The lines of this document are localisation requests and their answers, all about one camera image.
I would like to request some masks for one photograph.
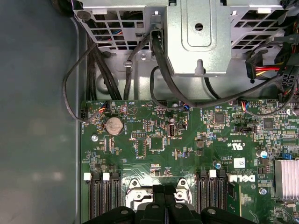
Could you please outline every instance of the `black cable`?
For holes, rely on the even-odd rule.
[[[64,97],[64,103],[66,106],[67,111],[69,112],[69,114],[77,121],[79,122],[90,122],[92,121],[95,117],[97,117],[100,113],[100,111],[97,111],[95,114],[93,114],[90,118],[88,119],[81,119],[78,118],[75,113],[73,112],[73,110],[71,109],[69,100],[67,98],[67,94],[66,94],[66,83],[67,80],[69,78],[69,76],[71,75],[71,73],[75,70],[75,68],[84,60],[84,58],[97,46],[96,43],[94,43],[89,49],[87,49],[84,54],[77,60],[77,62],[73,65],[73,67],[68,71],[68,73],[64,76],[63,82],[62,82],[62,95]]]
[[[86,68],[86,100],[90,100],[90,95],[91,95],[91,77],[90,77],[90,54],[87,56],[87,68]]]
[[[164,106],[163,104],[161,104],[157,98],[155,97],[155,94],[154,94],[154,87],[155,87],[155,80],[154,80],[154,74],[155,74],[155,71],[159,69],[159,66],[157,67],[154,67],[153,70],[151,71],[150,73],[150,84],[149,84],[149,88],[150,88],[150,96],[152,98],[152,100],[154,101],[155,104],[157,104],[159,107],[162,107],[164,109],[167,109],[167,110],[181,110],[184,108],[184,106],[178,106],[178,107],[167,107],[167,106]]]
[[[255,114],[255,113],[252,113],[252,112],[249,112],[249,111],[245,111],[247,114],[251,115],[251,116],[255,116],[255,117],[258,117],[258,118],[263,118],[263,117],[268,117],[268,116],[272,116],[272,115],[275,115],[281,111],[283,111],[285,109],[286,106],[288,106],[288,104],[291,102],[291,100],[294,98],[295,96],[295,93],[296,93],[296,89],[297,89],[297,86],[298,86],[298,83],[296,83],[293,87],[292,87],[292,91],[290,93],[290,97],[289,99],[277,110],[271,112],[271,113],[265,113],[265,114]]]
[[[91,74],[90,74],[90,84],[91,84],[91,96],[92,96],[92,100],[97,100],[97,91],[96,91],[96,84],[95,84],[95,76],[96,76],[96,73],[94,71],[95,69],[95,66],[94,66],[94,58],[92,56],[92,63],[91,64]]]
[[[181,93],[181,91],[177,88],[175,83],[173,82],[173,80],[171,78],[171,75],[170,75],[170,72],[169,72],[168,67],[167,67],[167,62],[166,62],[166,59],[164,57],[163,50],[160,46],[160,40],[157,36],[153,36],[152,48],[153,48],[153,51],[155,53],[155,56],[156,56],[157,63],[158,63],[158,66],[160,68],[161,74],[162,74],[163,79],[165,80],[168,88],[176,96],[176,98],[178,98],[179,100],[185,102],[189,106],[195,107],[195,104],[193,102],[191,102],[188,98],[186,98]]]
[[[210,93],[216,98],[216,99],[221,99],[221,97],[214,91],[213,87],[211,86],[210,83],[210,79],[209,78],[205,78],[205,83],[206,83],[206,87],[207,89],[210,91]]]
[[[127,61],[133,61],[134,56],[142,50],[148,43],[150,42],[150,35],[146,36],[132,51]],[[123,92],[123,99],[127,100],[129,98],[129,92],[131,87],[131,79],[132,79],[132,68],[126,69],[126,85],[125,90]]]
[[[174,84],[170,72],[168,70],[167,64],[166,64],[166,60],[164,58],[163,55],[163,51],[162,48],[160,46],[160,42],[158,37],[154,36],[153,37],[153,42],[152,42],[152,49],[156,55],[156,59],[160,68],[160,71],[162,73],[162,76],[164,78],[164,80],[166,81],[169,89],[171,90],[171,92],[181,101],[185,102],[186,104],[188,104],[189,106],[192,107],[199,107],[199,108],[206,108],[206,107],[213,107],[216,105],[221,105],[223,103],[226,103],[228,101],[232,101],[235,99],[238,99],[240,97],[246,96],[246,95],[251,95],[252,93],[254,93],[255,91],[271,84],[274,83],[280,79],[282,79],[281,76],[277,75],[273,78],[270,78],[269,80],[249,89],[246,91],[243,91],[241,93],[229,96],[229,97],[225,97],[225,98],[221,98],[221,99],[217,99],[217,100],[212,100],[212,101],[208,101],[208,102],[191,102],[189,99],[187,99],[181,92],[180,90],[177,88],[177,86]],[[284,65],[281,67],[281,69],[278,71],[278,74],[281,74],[281,71],[284,69]]]
[[[98,57],[98,62],[99,62],[98,66],[102,67],[102,69],[105,71],[106,77],[108,77],[108,79],[109,79],[109,82],[110,82],[110,84],[112,86],[112,89],[115,93],[116,99],[117,100],[122,100],[121,99],[121,94],[120,94],[120,92],[117,88],[115,79],[114,79],[110,69],[108,68],[106,62],[105,62],[105,59],[104,59],[104,56],[103,56],[102,52],[98,48],[96,48],[93,51],[95,52],[96,56]]]
[[[251,58],[251,57],[254,55],[254,53],[255,53],[257,50],[261,49],[261,48],[275,47],[275,48],[277,48],[278,50],[281,50],[281,46],[280,46],[280,44],[281,44],[281,43],[279,43],[279,42],[270,42],[270,43],[263,43],[263,44],[261,44],[261,45],[258,45],[256,48],[254,48],[254,49],[250,52],[250,54],[249,54],[248,57]]]
[[[99,70],[101,71],[101,74],[103,76],[105,85],[106,85],[106,87],[108,89],[108,92],[110,94],[111,99],[112,100],[117,100],[117,97],[115,95],[114,89],[112,88],[112,86],[110,84],[110,80],[109,80],[109,78],[107,76],[107,73],[104,70],[104,68],[101,66],[101,61],[99,59],[99,52],[97,50],[93,51],[93,57],[94,57],[94,60],[95,60],[96,64],[98,65]]]

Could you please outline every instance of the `motherboard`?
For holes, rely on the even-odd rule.
[[[214,206],[255,223],[299,223],[299,117],[246,114],[240,102],[192,108],[178,101],[86,101],[81,116],[82,222],[115,207],[152,202],[171,184],[177,202],[200,213]],[[249,100],[267,113],[276,100]]]

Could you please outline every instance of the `screw hole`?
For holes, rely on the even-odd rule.
[[[195,29],[196,29],[197,31],[202,31],[203,28],[204,28],[204,26],[203,26],[201,23],[197,23],[197,24],[195,25]]]

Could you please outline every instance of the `heatsink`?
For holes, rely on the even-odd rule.
[[[299,161],[275,160],[276,196],[299,200]]]

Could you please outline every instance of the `green circuit board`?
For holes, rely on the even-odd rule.
[[[84,102],[82,113],[93,114],[103,103]],[[182,105],[174,101],[162,103]],[[185,178],[191,202],[199,210],[198,173],[215,169],[217,162],[227,174],[225,203],[229,212],[256,223],[272,223],[275,219],[294,223],[299,217],[299,202],[286,206],[275,194],[274,178],[276,159],[299,157],[299,118],[292,114],[296,104],[289,104],[285,111],[266,118],[245,114],[236,102],[206,109],[187,106],[176,111],[146,100],[108,101],[108,104],[109,108],[92,123],[82,124],[81,174],[83,179],[86,173],[119,173],[119,197],[114,198],[115,192],[111,196],[118,200],[118,205],[125,205],[132,179],[149,186],[176,185],[180,178]],[[275,100],[251,100],[248,110],[267,113],[279,106]],[[107,121],[112,117],[123,124],[117,135],[107,132]],[[96,141],[91,139],[93,135],[98,137]],[[267,156],[262,158],[261,151],[267,152]],[[83,222],[93,217],[93,191],[88,181],[82,181]]]

